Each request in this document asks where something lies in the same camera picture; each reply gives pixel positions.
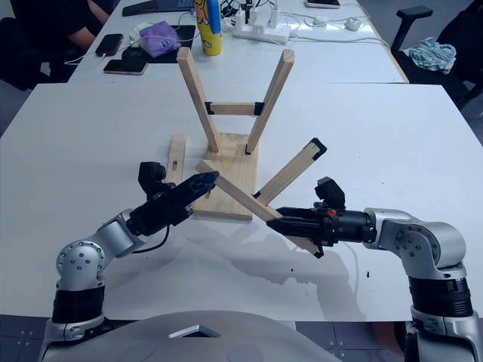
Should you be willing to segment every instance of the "office chair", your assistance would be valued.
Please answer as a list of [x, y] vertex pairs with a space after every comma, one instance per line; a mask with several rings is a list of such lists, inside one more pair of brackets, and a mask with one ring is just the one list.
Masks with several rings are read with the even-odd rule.
[[[11, 17], [0, 20], [0, 38], [4, 40], [4, 50], [0, 56], [0, 79], [22, 91], [33, 89], [39, 83], [67, 81], [75, 67], [67, 69], [64, 62], [81, 55], [74, 46], [55, 51], [35, 47], [20, 22]], [[41, 72], [43, 63], [50, 64], [50, 75]]]
[[[406, 74], [410, 83], [440, 84], [450, 98], [463, 109], [468, 102], [483, 91], [483, 0], [475, 0], [461, 11], [441, 32], [438, 42], [456, 48], [456, 61], [450, 73], [434, 72], [416, 66], [413, 60], [399, 49], [412, 23], [416, 19], [430, 17], [432, 10], [426, 6], [401, 9], [396, 14], [401, 25], [391, 46], [391, 53]], [[464, 81], [474, 83], [469, 90]]]

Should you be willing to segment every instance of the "wooden plank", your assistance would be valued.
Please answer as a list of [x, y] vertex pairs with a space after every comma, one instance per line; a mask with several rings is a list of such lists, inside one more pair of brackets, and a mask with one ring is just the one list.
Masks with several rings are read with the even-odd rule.
[[285, 49], [281, 54], [280, 60], [278, 61], [277, 68], [273, 74], [272, 81], [270, 82], [269, 89], [265, 94], [263, 99], [263, 110], [262, 113], [257, 117], [253, 128], [251, 129], [250, 136], [248, 137], [247, 152], [252, 152], [258, 144], [262, 132], [265, 129], [266, 123], [272, 114], [275, 102], [281, 93], [285, 81], [287, 80], [288, 73], [292, 69], [295, 62], [294, 51]]
[[327, 149], [319, 140], [313, 139], [294, 158], [291, 159], [272, 179], [255, 194], [255, 198], [262, 204], [270, 201], [285, 190], [298, 176], [301, 175]]
[[[255, 215], [260, 217], [263, 221], [267, 222], [272, 219], [278, 219], [281, 214], [277, 210], [273, 210], [270, 206], [266, 206], [260, 203], [250, 193], [243, 189], [240, 189], [236, 183], [233, 182], [233, 178], [228, 177], [223, 171], [216, 166], [214, 162], [201, 160], [196, 166], [196, 170], [199, 172], [218, 171], [220, 175], [217, 178], [216, 184], [218, 188], [222, 189], [232, 198], [237, 200], [240, 204], [253, 211]], [[298, 238], [292, 236], [286, 236], [288, 240], [297, 245], [298, 247], [309, 251], [309, 253], [316, 255], [319, 253], [318, 247], [315, 246], [308, 238]]]
[[188, 87], [189, 94], [195, 104], [198, 117], [202, 122], [203, 130], [205, 130], [206, 138], [208, 138], [208, 145], [210, 150], [218, 152], [220, 149], [220, 136], [214, 125], [211, 116], [206, 111], [206, 96], [203, 90], [202, 82], [199, 79], [198, 70], [196, 69], [195, 60], [189, 48], [180, 48], [176, 58], [181, 73], [183, 73], [184, 81]]
[[211, 111], [215, 115], [254, 115], [255, 103], [211, 102]]
[[[258, 148], [251, 155], [245, 154], [247, 134], [220, 133], [220, 151], [207, 151], [205, 159], [232, 179], [240, 189], [252, 194], [257, 181]], [[252, 212], [229, 197], [222, 189], [215, 188], [193, 205], [193, 211], [204, 215], [250, 220]]]
[[183, 181], [184, 153], [186, 151], [186, 135], [174, 134], [171, 137], [168, 165], [166, 166], [166, 182], [179, 185]]

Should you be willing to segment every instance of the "white table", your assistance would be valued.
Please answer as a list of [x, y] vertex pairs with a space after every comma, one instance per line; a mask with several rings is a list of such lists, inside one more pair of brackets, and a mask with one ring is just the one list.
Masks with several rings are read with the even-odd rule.
[[[123, 33], [125, 39], [121, 48], [130, 43], [128, 34], [133, 26], [145, 21], [158, 22], [165, 20], [177, 25], [182, 13], [154, 13], [133, 17], [123, 17], [122, 8], [140, 2], [140, 0], [121, 0], [88, 54], [74, 72], [70, 83], [88, 82], [150, 82], [179, 81], [181, 74], [177, 64], [150, 64], [144, 76], [105, 75], [103, 68], [111, 57], [103, 61], [94, 54], [98, 44], [106, 34]], [[357, 6], [346, 5], [340, 9], [306, 8], [303, 0], [279, 0], [282, 11], [325, 15], [332, 20], [353, 16], [364, 16]], [[353, 1], [341, 1], [343, 4], [354, 4]], [[269, 6], [260, 8], [260, 16], [269, 15]], [[355, 38], [377, 37], [367, 19], [361, 19], [363, 27], [357, 32], [343, 29], [344, 21], [331, 22], [327, 29], [310, 28], [302, 23], [297, 30], [299, 35], [331, 40], [351, 40]], [[294, 19], [288, 22], [295, 29], [299, 26]], [[185, 16], [182, 24], [196, 24], [191, 16]], [[404, 73], [399, 71], [387, 49], [381, 44], [341, 44], [297, 41], [289, 44], [295, 50], [297, 68], [292, 72], [289, 81], [320, 81], [322, 83], [397, 83], [407, 82]], [[234, 38], [231, 33], [223, 34], [223, 52], [216, 57], [203, 54], [200, 38], [193, 42], [192, 52], [199, 67], [202, 81], [261, 81], [267, 83], [275, 70], [283, 47], [281, 45]], [[121, 59], [122, 52], [114, 56]]]
[[[206, 91], [228, 101], [264, 89], [210, 83]], [[251, 119], [235, 118], [216, 116], [219, 131], [250, 130]], [[144, 202], [138, 165], [165, 163], [173, 133], [188, 136], [189, 176], [207, 141], [182, 83], [41, 84], [32, 92], [0, 140], [0, 314], [50, 315], [58, 251]], [[454, 225], [466, 239], [472, 301], [482, 312], [483, 148], [443, 88], [289, 84], [260, 141], [257, 187], [313, 137], [327, 153], [272, 205], [310, 207], [316, 180], [331, 176], [349, 209], [390, 207]], [[398, 259], [350, 247], [355, 254], [339, 243], [316, 259], [256, 217], [193, 217], [162, 248], [112, 262], [105, 311], [123, 319], [189, 309], [292, 321], [410, 318]]]

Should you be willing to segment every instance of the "person's arm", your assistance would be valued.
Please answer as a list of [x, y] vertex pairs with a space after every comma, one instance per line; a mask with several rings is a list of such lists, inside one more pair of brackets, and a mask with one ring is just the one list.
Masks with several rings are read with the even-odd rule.
[[96, 39], [95, 36], [88, 30], [88, 28], [83, 27], [77, 32], [74, 32], [71, 35], [68, 35], [67, 38], [81, 48], [83, 51], [87, 51], [87, 49], [92, 45], [94, 40]]
[[89, 8], [92, 11], [92, 14], [95, 15], [95, 17], [104, 25], [109, 19], [109, 15], [106, 14], [106, 12], [100, 8], [98, 4], [93, 2], [92, 0], [88, 0]]

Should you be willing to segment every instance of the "smartphone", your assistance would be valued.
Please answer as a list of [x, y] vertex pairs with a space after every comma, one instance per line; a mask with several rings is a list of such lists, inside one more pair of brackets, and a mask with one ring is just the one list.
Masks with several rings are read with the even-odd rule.
[[145, 60], [110, 60], [104, 68], [105, 73], [109, 74], [128, 74], [142, 75], [148, 67]]
[[108, 34], [104, 36], [96, 49], [96, 55], [99, 57], [105, 55], [112, 56], [118, 51], [124, 36], [122, 34]]
[[338, 9], [340, 8], [340, 3], [338, 0], [305, 0], [305, 6], [311, 8]]

